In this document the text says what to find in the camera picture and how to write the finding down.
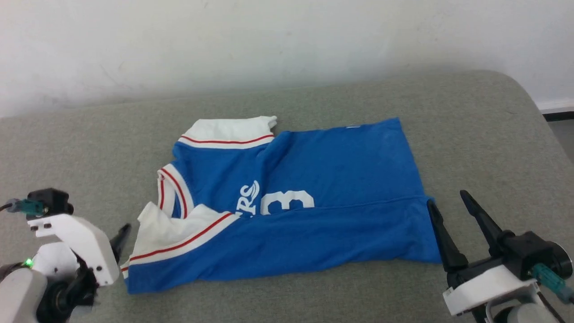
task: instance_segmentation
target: baseboard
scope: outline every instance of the baseboard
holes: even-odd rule
[[[542,114],[574,112],[574,99],[536,102],[536,106]]]

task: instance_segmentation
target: blue fabric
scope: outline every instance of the blue fabric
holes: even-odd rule
[[[397,118],[282,132],[249,149],[177,143],[173,153],[172,164],[195,205],[242,215],[184,255],[130,266],[130,293],[161,291],[197,279],[318,271],[345,262],[440,262],[426,209],[429,197]],[[262,198],[274,193],[295,198],[284,204],[271,198],[270,214],[262,215]],[[298,198],[307,195],[311,199]],[[238,208],[242,197],[243,209]]]

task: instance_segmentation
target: blue jersey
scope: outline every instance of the blue jersey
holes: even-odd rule
[[[440,262],[397,118],[277,137],[275,120],[198,120],[179,138],[122,268],[130,293],[345,262]]]

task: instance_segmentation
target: red stripe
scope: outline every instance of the red stripe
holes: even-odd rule
[[[183,191],[181,189],[181,186],[179,186],[179,183],[176,181],[176,179],[172,176],[172,174],[168,173],[167,170],[165,169],[160,169],[160,171],[163,171],[167,176],[169,176],[169,178],[172,179],[172,181],[176,184],[178,191],[180,192],[180,196],[181,196],[181,201],[183,202],[183,218],[187,218],[187,203],[185,203],[185,196],[183,195]]]
[[[182,136],[182,138],[185,138],[189,141],[193,141],[194,143],[198,143],[198,144],[250,144],[250,143],[254,143],[255,141],[269,138],[269,137],[273,137],[273,135],[267,134],[263,137],[259,137],[257,139],[248,140],[248,141],[219,141],[219,140],[195,140],[195,139],[191,139],[187,136]]]
[[[135,256],[130,258],[130,261],[134,261],[136,259],[142,259],[145,257],[149,257],[149,256],[153,256],[153,255],[157,255],[158,253],[162,253],[162,252],[168,252],[168,251],[172,251],[175,249],[179,249],[187,244],[190,244],[191,242],[193,242],[193,240],[196,240],[197,238],[201,237],[203,234],[205,234],[205,232],[208,232],[209,230],[211,230],[211,228],[213,228],[214,226],[216,226],[218,223],[220,223],[221,221],[225,220],[228,216],[232,215],[232,213],[227,213],[224,216],[220,217],[217,221],[213,222],[210,226],[208,226],[207,228],[205,228],[203,231],[201,231],[200,233],[196,234],[195,236],[193,236],[191,239],[187,240],[184,243],[181,243],[179,245],[176,245],[174,247],[171,248],[167,248],[167,249],[161,249],[161,250],[156,250],[150,253],[146,253],[145,255],[141,255],[141,256]]]
[[[164,209],[164,179],[161,179],[161,183],[160,183],[160,209]]]

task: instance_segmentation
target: green light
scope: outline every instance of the green light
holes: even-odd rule
[[[26,261],[23,263],[23,265],[28,266],[28,267],[32,267],[34,265],[34,262],[32,261],[32,259],[28,258],[26,259]]]

